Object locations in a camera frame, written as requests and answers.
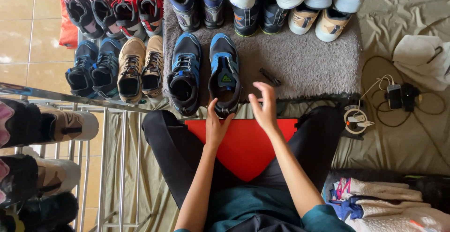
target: red board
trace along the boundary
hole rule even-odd
[[[297,119],[281,119],[277,122],[284,139],[290,140],[296,131]],[[205,143],[205,120],[186,120],[184,123],[189,131]],[[219,161],[246,182],[258,176],[274,157],[272,144],[256,120],[232,120],[217,151]]]

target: teal shirt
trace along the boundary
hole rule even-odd
[[[309,232],[355,232],[337,217],[329,205],[314,206],[300,218],[289,192],[255,186],[225,189],[212,195],[205,231],[224,232],[257,213],[272,216]],[[190,231],[177,229],[175,232]]]

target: black pants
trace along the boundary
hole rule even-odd
[[[312,183],[321,191],[345,127],[343,116],[336,108],[319,106],[303,115],[299,119],[299,125],[288,144]],[[180,124],[175,115],[166,110],[155,110],[147,114],[142,130],[172,196],[181,208],[199,165],[203,143],[187,126]],[[211,194],[240,185],[288,191],[276,158],[250,182],[236,177],[216,159]]]

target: small black tool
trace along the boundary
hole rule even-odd
[[[279,79],[277,79],[276,77],[274,77],[272,74],[270,74],[267,70],[265,70],[264,68],[260,68],[259,72],[261,72],[261,74],[263,76],[265,76],[267,79],[269,79],[274,85],[275,87],[279,87],[281,86],[281,81]]]

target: orange bag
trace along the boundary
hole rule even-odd
[[[67,48],[76,48],[78,46],[78,28],[70,21],[64,0],[60,1],[62,22],[59,45],[66,46]]]

